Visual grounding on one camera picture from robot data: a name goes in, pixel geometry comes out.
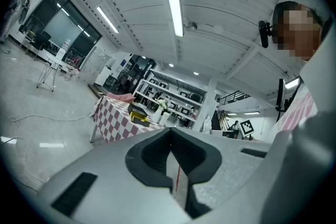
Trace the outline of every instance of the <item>yellow object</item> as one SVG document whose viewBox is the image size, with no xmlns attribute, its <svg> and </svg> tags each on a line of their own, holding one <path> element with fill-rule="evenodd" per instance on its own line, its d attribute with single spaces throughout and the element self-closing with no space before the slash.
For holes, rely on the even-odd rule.
<svg viewBox="0 0 336 224">
<path fill-rule="evenodd" d="M 138 118 L 138 119 L 140 119 L 142 121 L 145 121 L 147 119 L 147 116 L 145 116 L 143 114 L 140 114 L 138 112 L 134 112 L 134 111 L 131 112 L 130 116 L 131 116 L 131 120 L 132 121 L 133 121 L 134 117 L 136 117 L 136 118 Z"/>
</svg>

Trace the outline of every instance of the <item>shelf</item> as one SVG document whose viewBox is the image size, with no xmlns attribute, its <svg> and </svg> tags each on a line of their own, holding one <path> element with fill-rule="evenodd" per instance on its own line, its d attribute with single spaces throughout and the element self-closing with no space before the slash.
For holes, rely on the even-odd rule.
<svg viewBox="0 0 336 224">
<path fill-rule="evenodd" d="M 162 73 L 162 72 L 159 72 L 157 70 L 153 70 L 152 68 L 150 69 L 150 71 L 154 74 L 154 76 L 157 79 L 163 80 L 163 81 L 165 81 L 165 82 L 167 82 L 171 85 L 175 85 L 175 86 L 177 86 L 181 89 L 184 89 L 186 91 L 196 93 L 200 96 L 204 96 L 207 93 L 207 91 L 205 89 L 200 88 L 198 86 L 195 86 L 193 84 L 187 83 L 182 79 L 178 79 L 176 77 L 171 77 L 171 76 L 167 75 L 166 73 Z"/>
<path fill-rule="evenodd" d="M 148 100 L 154 102 L 155 104 L 159 104 L 159 103 L 156 102 L 154 99 L 149 98 L 147 95 L 144 95 L 143 93 L 141 93 L 141 92 L 139 92 L 139 91 L 136 91 L 135 93 L 137 93 L 137 94 L 139 94 L 139 95 L 145 97 L 146 99 L 148 99 Z M 194 118 L 191 118 L 191 117 L 189 117 L 189 116 L 187 116 L 187 115 L 185 115 L 185 114 L 183 114 L 183 113 L 181 113 L 181 112 L 178 112 L 178 111 L 173 110 L 173 109 L 171 109 L 171 108 L 168 108 L 168 110 L 171 111 L 171 112 L 174 112 L 174 113 L 176 113 L 177 115 L 180 115 L 180 116 L 182 116 L 182 117 L 184 117 L 184 118 L 186 118 L 186 119 L 188 119 L 188 120 L 191 120 L 191 121 L 193 121 L 193 122 L 196 122 L 196 120 L 195 120 Z"/>
<path fill-rule="evenodd" d="M 189 98 L 187 98 L 187 97 L 184 97 L 184 96 L 182 96 L 182 95 L 179 95 L 179 94 L 177 94 L 176 92 L 172 92 L 171 90 L 167 90 L 167 89 L 164 88 L 164 87 L 160 87 L 159 85 L 153 84 L 153 83 L 151 83 L 151 82 L 149 82 L 149 81 L 147 81 L 147 80 L 144 80 L 144 79 L 143 79 L 142 81 L 145 82 L 145 83 L 147 83 L 148 85 L 154 87 L 154 88 L 159 89 L 159 90 L 162 91 L 162 92 L 165 92 L 165 93 L 168 93 L 168 94 L 173 95 L 176 99 L 179 99 L 179 100 L 182 101 L 182 102 L 186 102 L 186 103 L 189 103 L 189 104 L 191 104 L 191 105 L 198 106 L 198 107 L 202 107 L 202 106 L 203 106 L 203 105 L 200 104 L 200 103 L 197 103 L 197 102 L 195 102 L 195 101 L 193 101 L 193 100 L 191 100 L 191 99 L 189 99 Z"/>
</svg>

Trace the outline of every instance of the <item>pink fabric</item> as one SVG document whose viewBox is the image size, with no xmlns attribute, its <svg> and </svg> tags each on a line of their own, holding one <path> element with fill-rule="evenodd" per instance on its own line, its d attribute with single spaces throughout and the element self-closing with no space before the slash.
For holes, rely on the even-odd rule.
<svg viewBox="0 0 336 224">
<path fill-rule="evenodd" d="M 113 94 L 112 92 L 109 92 L 108 94 L 106 94 L 106 96 L 109 98 L 114 98 L 116 100 L 128 103 L 128 104 L 132 103 L 133 100 L 135 99 L 135 97 L 131 93 L 117 95 L 117 94 Z"/>
</svg>

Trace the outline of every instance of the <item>chair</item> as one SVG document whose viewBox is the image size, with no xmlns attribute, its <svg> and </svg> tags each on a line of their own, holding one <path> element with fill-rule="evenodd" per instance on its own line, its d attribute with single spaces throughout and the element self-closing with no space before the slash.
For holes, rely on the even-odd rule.
<svg viewBox="0 0 336 224">
<path fill-rule="evenodd" d="M 30 42 L 30 44 L 36 48 L 38 51 L 43 50 L 43 47 L 49 46 L 50 42 L 49 39 L 51 38 L 51 35 L 48 34 L 47 32 L 43 31 L 41 34 L 36 35 L 36 37 L 33 39 L 33 41 Z"/>
</svg>

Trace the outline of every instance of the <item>checkered tablecloth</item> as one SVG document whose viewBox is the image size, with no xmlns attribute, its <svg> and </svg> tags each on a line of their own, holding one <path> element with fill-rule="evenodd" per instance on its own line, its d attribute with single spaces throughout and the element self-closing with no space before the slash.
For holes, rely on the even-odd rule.
<svg viewBox="0 0 336 224">
<path fill-rule="evenodd" d="M 93 120 L 107 143 L 163 128 L 158 123 L 152 122 L 152 118 L 149 116 L 147 116 L 147 119 L 151 122 L 149 127 L 131 122 L 127 110 L 129 105 L 106 96 L 102 97 Z"/>
</svg>

